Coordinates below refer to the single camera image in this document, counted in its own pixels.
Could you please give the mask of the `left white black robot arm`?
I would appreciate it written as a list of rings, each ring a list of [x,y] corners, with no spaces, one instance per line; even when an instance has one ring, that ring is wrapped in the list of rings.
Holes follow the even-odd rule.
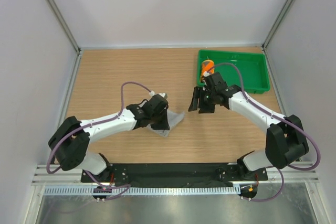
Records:
[[[68,117],[48,141],[51,155],[64,171],[80,168],[98,181],[106,182],[111,177],[110,163],[102,154],[90,153],[89,145],[110,135],[147,126],[169,130],[166,98],[166,93],[155,94],[148,101],[130,104],[121,112],[92,120]]]

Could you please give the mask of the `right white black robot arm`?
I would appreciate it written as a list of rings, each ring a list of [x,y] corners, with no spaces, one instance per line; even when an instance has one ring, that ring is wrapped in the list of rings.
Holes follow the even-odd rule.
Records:
[[[273,166],[282,169],[308,153],[307,138],[301,120],[273,112],[255,101],[243,88],[229,86],[220,73],[204,78],[203,87],[195,87],[189,111],[214,113],[217,105],[249,119],[266,135],[265,148],[252,151],[237,160],[236,173],[248,180],[259,169]]]

